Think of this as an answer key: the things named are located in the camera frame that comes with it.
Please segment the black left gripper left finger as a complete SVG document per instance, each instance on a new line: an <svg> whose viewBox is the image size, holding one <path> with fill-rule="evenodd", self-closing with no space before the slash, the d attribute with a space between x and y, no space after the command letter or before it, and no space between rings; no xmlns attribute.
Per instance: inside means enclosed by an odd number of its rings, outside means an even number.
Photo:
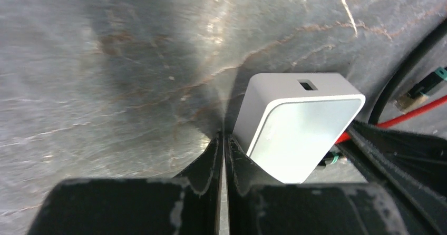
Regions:
<svg viewBox="0 0 447 235"><path fill-rule="evenodd" d="M29 234L218 234L224 137L171 178L75 178L47 195Z"/></svg>

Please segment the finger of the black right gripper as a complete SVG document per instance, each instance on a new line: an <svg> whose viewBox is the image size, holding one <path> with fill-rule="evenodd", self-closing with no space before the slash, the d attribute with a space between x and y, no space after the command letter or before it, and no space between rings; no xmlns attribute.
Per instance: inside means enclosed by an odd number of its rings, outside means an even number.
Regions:
<svg viewBox="0 0 447 235"><path fill-rule="evenodd" d="M362 154L438 233L446 234L446 139L354 121L340 145Z"/></svg>

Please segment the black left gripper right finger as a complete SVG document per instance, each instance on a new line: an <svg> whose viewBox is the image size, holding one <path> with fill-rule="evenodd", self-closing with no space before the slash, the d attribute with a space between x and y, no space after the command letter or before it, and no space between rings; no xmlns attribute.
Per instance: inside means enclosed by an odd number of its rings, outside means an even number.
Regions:
<svg viewBox="0 0 447 235"><path fill-rule="evenodd" d="M231 234L408 234L377 184L284 184L224 137Z"/></svg>

